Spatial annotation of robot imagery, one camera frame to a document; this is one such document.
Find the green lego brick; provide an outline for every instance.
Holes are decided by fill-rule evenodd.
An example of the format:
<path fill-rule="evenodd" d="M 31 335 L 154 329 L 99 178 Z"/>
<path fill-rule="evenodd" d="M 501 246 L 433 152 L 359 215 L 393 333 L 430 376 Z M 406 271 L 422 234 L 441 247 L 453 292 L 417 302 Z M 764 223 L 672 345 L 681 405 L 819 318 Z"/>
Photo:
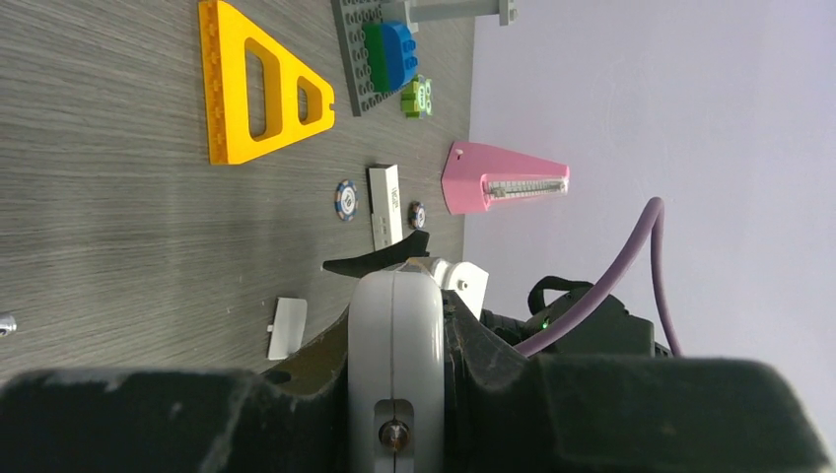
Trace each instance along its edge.
<path fill-rule="evenodd" d="M 389 77 L 386 73 L 386 55 L 383 49 L 383 33 L 379 24 L 363 25 L 366 34 L 366 50 L 369 51 L 369 67 L 372 68 L 372 84 L 375 92 L 389 92 Z"/>

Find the white box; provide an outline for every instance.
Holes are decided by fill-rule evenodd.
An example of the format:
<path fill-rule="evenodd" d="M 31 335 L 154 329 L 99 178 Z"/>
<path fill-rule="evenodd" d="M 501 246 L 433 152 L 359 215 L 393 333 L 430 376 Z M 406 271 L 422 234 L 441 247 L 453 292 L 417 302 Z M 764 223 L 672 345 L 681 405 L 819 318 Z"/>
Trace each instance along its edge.
<path fill-rule="evenodd" d="M 397 165 L 369 168 L 369 188 L 372 193 L 372 236 L 375 250 L 378 250 L 403 239 Z"/>

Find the pink plastic object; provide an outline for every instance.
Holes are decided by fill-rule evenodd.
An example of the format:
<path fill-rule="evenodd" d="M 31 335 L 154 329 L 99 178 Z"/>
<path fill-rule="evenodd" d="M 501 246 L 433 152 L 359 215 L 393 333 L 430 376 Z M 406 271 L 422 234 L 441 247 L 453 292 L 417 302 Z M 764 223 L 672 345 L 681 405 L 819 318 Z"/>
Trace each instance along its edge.
<path fill-rule="evenodd" d="M 456 141 L 442 175 L 451 214 L 487 212 L 498 202 L 516 202 L 569 190 L 569 167 L 490 145 Z"/>

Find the blue lego brick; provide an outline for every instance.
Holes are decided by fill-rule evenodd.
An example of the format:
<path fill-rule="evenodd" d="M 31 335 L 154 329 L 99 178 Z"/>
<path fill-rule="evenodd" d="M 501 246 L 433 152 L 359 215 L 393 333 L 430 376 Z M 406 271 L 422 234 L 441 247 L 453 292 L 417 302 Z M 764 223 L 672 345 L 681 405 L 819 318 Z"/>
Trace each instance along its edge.
<path fill-rule="evenodd" d="M 418 57 L 415 56 L 417 44 L 409 28 L 399 22 L 381 24 L 381 33 L 388 84 L 392 91 L 396 91 L 415 77 L 418 69 Z"/>

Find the gray lego baseplate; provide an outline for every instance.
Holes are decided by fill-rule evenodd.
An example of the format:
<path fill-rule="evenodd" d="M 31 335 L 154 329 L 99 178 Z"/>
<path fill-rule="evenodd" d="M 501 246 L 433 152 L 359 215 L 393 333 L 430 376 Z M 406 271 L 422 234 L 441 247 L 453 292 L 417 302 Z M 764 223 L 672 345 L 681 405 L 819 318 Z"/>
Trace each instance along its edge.
<path fill-rule="evenodd" d="M 331 0 L 334 23 L 340 41 L 340 53 L 345 67 L 345 81 L 354 116 L 361 116 L 394 92 L 379 94 L 372 84 L 372 67 L 364 41 L 363 24 L 382 21 L 381 2 L 378 0 Z"/>

